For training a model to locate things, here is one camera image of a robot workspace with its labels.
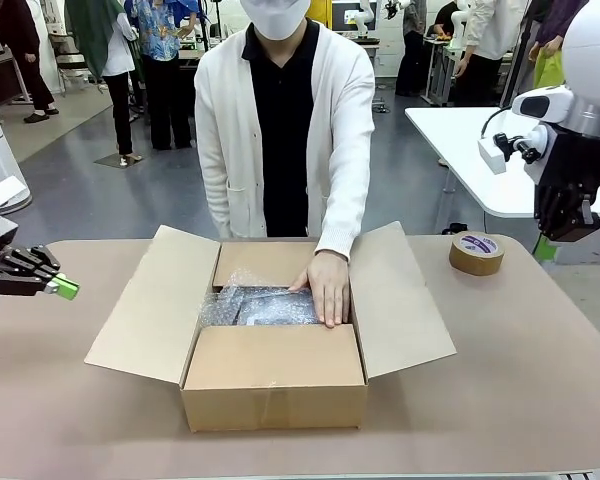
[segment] finger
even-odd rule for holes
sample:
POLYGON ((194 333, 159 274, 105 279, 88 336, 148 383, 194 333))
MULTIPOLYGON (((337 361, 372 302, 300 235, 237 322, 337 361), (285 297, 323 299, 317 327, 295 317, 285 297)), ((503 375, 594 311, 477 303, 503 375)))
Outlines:
POLYGON ((311 294, 313 295, 313 306, 316 309, 318 320, 320 320, 320 323, 325 323, 324 285, 311 285, 311 294))
POLYGON ((335 297, 334 297, 334 318, 333 321, 336 325, 342 325, 342 308, 344 306, 344 301, 343 301, 343 289, 342 288, 336 288, 335 291, 335 297))
POLYGON ((325 291, 324 297, 324 316, 327 327, 333 328, 335 326, 334 314, 336 304, 336 291, 335 288, 328 287, 325 291))
POLYGON ((300 274, 300 276, 298 278, 296 278, 296 281, 293 282, 293 285, 291 285, 291 287, 289 287, 289 291, 290 292, 297 292, 301 288, 306 287, 308 283, 309 283, 309 275, 308 275, 307 270, 305 269, 300 274))
POLYGON ((342 323, 349 323, 349 310, 351 309, 351 288, 347 283, 342 294, 342 323))

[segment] cardboard box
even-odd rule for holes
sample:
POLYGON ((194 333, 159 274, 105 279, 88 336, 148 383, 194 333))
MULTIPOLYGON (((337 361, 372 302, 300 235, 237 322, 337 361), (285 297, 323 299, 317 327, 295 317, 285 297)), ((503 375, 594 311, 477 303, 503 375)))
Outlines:
POLYGON ((369 379, 455 353, 400 224, 356 240, 349 325, 198 324, 233 272, 253 273, 244 286, 287 287, 314 248, 162 226, 85 362, 179 386, 192 431, 358 427, 369 379))

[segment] white shirt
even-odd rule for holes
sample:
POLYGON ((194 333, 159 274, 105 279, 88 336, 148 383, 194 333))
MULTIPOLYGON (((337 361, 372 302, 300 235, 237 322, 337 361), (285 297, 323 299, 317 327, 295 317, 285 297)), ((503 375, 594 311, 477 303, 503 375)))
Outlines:
POLYGON ((109 40, 109 56, 102 70, 103 77, 115 77, 136 69, 129 50, 129 41, 135 40, 136 34, 129 24, 126 13, 121 13, 113 23, 113 34, 109 40))
POLYGON ((467 46, 475 54, 500 60, 515 46, 528 0, 475 0, 467 20, 467 46))
MULTIPOLYGON (((198 154, 211 217, 220 236, 266 237, 262 133, 246 31, 202 57, 196 73, 198 154)), ((307 141, 309 236, 318 250, 348 256, 369 189, 373 67, 366 52, 323 25, 311 78, 307 141)))

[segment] blue patterned shirt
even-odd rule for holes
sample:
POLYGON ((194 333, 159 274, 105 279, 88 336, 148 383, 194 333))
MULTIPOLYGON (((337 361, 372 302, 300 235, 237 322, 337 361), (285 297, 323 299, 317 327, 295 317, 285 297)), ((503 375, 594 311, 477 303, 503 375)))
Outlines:
POLYGON ((163 62, 173 60, 180 50, 173 7, 166 2, 152 3, 151 0, 133 0, 132 15, 138 18, 142 54, 163 62))

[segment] green hijab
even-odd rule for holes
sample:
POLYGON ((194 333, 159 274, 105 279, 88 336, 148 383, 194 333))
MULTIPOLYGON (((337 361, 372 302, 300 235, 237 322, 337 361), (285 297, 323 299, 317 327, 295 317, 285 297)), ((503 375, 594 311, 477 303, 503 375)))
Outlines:
POLYGON ((109 56, 113 23, 125 13, 124 8, 118 0, 66 0, 65 11, 69 34, 91 73, 101 78, 109 56))

